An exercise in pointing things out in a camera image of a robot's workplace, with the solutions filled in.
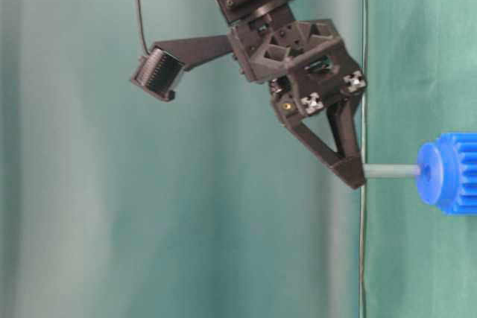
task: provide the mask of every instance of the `black cable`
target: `black cable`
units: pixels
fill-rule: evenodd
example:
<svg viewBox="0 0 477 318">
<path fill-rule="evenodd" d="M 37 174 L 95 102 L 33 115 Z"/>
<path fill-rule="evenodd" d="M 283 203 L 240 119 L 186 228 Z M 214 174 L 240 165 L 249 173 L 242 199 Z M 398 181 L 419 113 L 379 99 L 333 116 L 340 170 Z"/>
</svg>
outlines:
<svg viewBox="0 0 477 318">
<path fill-rule="evenodd" d="M 144 35 L 144 22 L 142 21 L 142 7 L 141 7 L 141 0 L 136 0 L 136 12 L 137 18 L 139 23 L 139 37 L 142 42 L 142 47 L 144 52 L 149 55 L 148 45 L 146 44 L 146 38 Z"/>
</svg>

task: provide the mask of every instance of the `blue gear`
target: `blue gear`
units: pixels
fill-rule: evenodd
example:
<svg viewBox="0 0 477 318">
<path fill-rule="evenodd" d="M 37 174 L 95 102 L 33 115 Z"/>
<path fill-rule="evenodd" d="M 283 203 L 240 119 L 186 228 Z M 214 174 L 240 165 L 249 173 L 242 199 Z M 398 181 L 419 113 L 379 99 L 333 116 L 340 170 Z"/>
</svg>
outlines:
<svg viewBox="0 0 477 318">
<path fill-rule="evenodd" d="M 477 133 L 446 133 L 417 157 L 423 201 L 449 215 L 477 215 Z"/>
</svg>

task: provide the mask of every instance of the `green curtain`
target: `green curtain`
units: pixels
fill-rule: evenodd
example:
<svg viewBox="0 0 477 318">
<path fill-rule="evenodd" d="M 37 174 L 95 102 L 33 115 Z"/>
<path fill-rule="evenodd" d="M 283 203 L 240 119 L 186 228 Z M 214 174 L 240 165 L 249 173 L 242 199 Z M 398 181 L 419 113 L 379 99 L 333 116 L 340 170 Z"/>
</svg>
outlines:
<svg viewBox="0 0 477 318">
<path fill-rule="evenodd" d="M 477 130 L 476 0 L 368 0 L 368 159 L 412 163 L 425 141 Z M 370 181 L 367 317 L 475 317 L 477 220 Z"/>
<path fill-rule="evenodd" d="M 227 31 L 214 0 L 143 7 L 149 42 Z M 293 9 L 361 58 L 361 0 Z M 266 86 L 227 57 L 139 91 L 133 0 L 1 0 L 0 29 L 2 317 L 357 317 L 358 193 Z"/>
</svg>

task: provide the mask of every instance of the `gray rod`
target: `gray rod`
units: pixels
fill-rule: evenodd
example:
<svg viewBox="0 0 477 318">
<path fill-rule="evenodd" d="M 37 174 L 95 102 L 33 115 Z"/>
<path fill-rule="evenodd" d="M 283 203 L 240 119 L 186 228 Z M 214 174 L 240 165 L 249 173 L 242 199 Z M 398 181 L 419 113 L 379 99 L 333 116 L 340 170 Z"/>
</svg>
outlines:
<svg viewBox="0 0 477 318">
<path fill-rule="evenodd" d="M 414 178 L 420 174 L 419 165 L 402 164 L 365 164 L 364 175 L 368 179 L 389 178 L 402 179 Z"/>
</svg>

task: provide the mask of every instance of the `black plastic part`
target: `black plastic part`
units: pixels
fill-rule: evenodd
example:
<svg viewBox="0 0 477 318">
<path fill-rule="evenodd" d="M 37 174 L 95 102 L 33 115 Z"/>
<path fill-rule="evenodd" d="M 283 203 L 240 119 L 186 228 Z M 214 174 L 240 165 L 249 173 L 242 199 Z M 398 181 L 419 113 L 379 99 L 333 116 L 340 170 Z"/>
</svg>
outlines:
<svg viewBox="0 0 477 318">
<path fill-rule="evenodd" d="M 331 20 L 298 22 L 291 0 L 216 1 L 230 25 L 227 36 L 156 42 L 133 82 L 171 101 L 183 70 L 233 52 L 248 81 L 269 83 L 271 104 L 285 127 L 351 188 L 362 186 L 353 118 L 367 84 Z M 303 123 L 322 112 L 336 150 Z"/>
</svg>

